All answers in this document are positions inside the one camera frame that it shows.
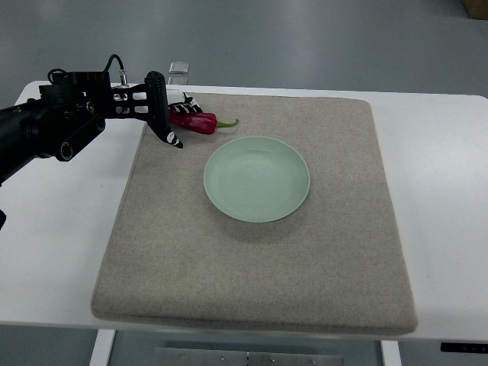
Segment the metal plate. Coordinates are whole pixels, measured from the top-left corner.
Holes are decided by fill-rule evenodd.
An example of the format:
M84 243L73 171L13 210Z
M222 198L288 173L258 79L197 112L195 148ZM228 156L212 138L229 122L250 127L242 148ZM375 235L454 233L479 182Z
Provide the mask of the metal plate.
M156 348L156 366L343 366L342 357L288 353Z
M156 366L246 366L248 352L156 348Z

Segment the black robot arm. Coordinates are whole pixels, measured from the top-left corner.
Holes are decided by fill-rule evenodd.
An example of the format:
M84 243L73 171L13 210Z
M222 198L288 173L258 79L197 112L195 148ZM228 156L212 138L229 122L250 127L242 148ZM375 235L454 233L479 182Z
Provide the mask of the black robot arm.
M110 68L120 64L121 85L111 87ZM68 162L105 129L105 119L144 120L161 141L182 148L169 123L165 78L147 74L130 87L120 57L100 72L51 70L40 99L0 110L0 185L34 158ZM5 215L0 211L0 228Z

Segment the light green ceramic plate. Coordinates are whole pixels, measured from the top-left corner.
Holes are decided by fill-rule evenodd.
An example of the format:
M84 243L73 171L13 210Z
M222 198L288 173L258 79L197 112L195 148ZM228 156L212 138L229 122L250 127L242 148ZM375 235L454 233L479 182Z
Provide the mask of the light green ceramic plate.
M286 143L250 136L213 153L205 167L204 186L225 214L265 223L291 214L303 203L310 173L300 154Z

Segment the red chili pepper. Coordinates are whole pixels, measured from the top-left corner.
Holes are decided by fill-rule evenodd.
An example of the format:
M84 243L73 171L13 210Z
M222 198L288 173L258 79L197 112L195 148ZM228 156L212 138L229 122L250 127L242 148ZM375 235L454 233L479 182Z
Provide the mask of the red chili pepper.
M217 128L234 127L239 123L239 120L231 124L219 122L213 113L183 113L174 111L169 111L169 121L176 126L204 135L211 135Z

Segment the white table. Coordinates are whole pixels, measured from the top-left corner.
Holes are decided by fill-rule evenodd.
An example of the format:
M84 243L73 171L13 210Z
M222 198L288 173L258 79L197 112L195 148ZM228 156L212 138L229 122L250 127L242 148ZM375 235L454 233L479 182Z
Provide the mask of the white table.
M43 83L26 86L18 103L38 98L38 85ZM177 88L189 93L368 101L419 316L417 330L397 338L488 341L485 98ZM142 128L138 120L109 120L105 132L71 162L35 159L0 188L0 207L8 215L0 231L0 323L170 329L103 321L90 312L92 290Z

